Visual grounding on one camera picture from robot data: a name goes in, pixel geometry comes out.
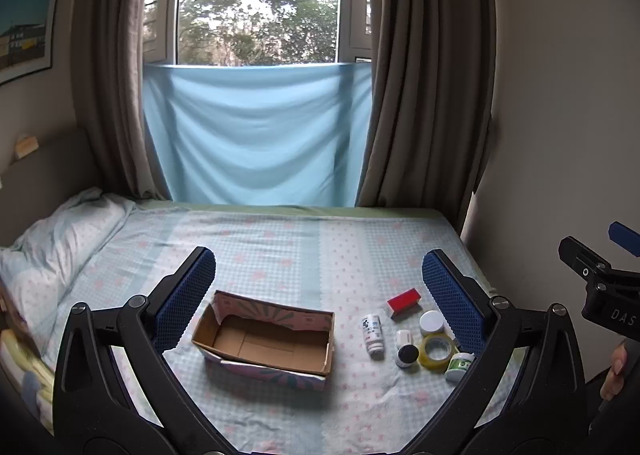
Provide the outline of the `person's right hand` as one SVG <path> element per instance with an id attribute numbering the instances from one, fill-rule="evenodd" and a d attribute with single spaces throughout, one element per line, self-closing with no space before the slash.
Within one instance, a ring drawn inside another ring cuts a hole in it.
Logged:
<path id="1" fill-rule="evenodd" d="M 600 397 L 605 402 L 611 402 L 623 390 L 625 381 L 624 368 L 627 364 L 627 357 L 625 342 L 620 342 L 612 353 L 611 367 L 600 389 Z"/>

